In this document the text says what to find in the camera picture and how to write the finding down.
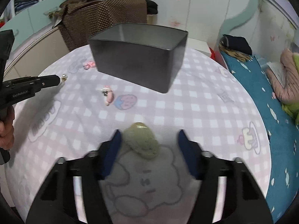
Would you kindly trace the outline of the left hand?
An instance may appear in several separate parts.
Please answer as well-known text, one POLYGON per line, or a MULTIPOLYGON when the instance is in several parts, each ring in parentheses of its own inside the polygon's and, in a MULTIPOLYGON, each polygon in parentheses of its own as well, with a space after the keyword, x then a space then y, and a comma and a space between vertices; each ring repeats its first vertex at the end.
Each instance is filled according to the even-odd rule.
POLYGON ((4 150, 10 150, 14 145, 14 127, 13 121, 15 119, 14 107, 10 106, 7 110, 7 116, 4 121, 1 121, 1 136, 0 147, 4 150))

